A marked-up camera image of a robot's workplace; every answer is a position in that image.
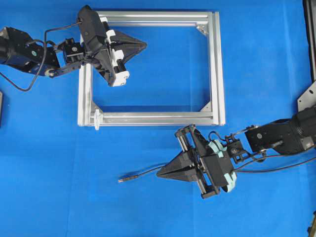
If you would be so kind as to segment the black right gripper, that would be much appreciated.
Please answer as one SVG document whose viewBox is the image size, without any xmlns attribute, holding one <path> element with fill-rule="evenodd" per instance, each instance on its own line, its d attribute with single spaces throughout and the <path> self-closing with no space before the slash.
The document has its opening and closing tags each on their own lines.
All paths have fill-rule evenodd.
<svg viewBox="0 0 316 237">
<path fill-rule="evenodd" d="M 200 158 L 208 153 L 206 146 L 210 141 L 207 141 L 193 124 L 178 129 L 175 137 L 183 151 L 161 168 L 157 177 L 197 182 L 203 199 L 218 195 L 223 189 L 213 186 L 212 178 L 208 178 L 200 161 Z"/>
</svg>

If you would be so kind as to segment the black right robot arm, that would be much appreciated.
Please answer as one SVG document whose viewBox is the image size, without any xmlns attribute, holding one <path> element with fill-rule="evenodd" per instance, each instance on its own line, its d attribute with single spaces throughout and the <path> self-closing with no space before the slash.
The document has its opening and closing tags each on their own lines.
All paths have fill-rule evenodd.
<svg viewBox="0 0 316 237">
<path fill-rule="evenodd" d="M 279 155 L 297 155 L 316 146 L 316 108 L 305 108 L 292 118 L 279 119 L 263 126 L 243 130 L 252 153 L 246 151 L 234 134 L 218 139 L 205 139 L 194 124 L 175 133 L 181 152 L 163 166 L 157 177 L 197 182 L 202 198 L 230 192 L 235 188 L 237 172 L 234 164 L 248 158 L 254 162 L 266 159 L 266 151 Z"/>
</svg>

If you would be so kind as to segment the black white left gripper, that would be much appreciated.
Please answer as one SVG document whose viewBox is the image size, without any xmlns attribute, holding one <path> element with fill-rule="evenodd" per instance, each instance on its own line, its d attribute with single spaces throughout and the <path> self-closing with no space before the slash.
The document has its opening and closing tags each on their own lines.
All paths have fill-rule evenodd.
<svg viewBox="0 0 316 237">
<path fill-rule="evenodd" d="M 123 86 L 129 78 L 129 71 L 126 70 L 124 64 L 146 49 L 147 44 L 123 32 L 115 32 L 113 29 L 106 28 L 105 30 L 109 51 L 97 53 L 89 51 L 89 57 L 95 61 L 95 69 L 107 81 L 109 86 Z M 116 37 L 117 43 L 121 43 L 116 46 L 116 49 L 114 49 L 115 41 L 113 37 Z"/>
</svg>

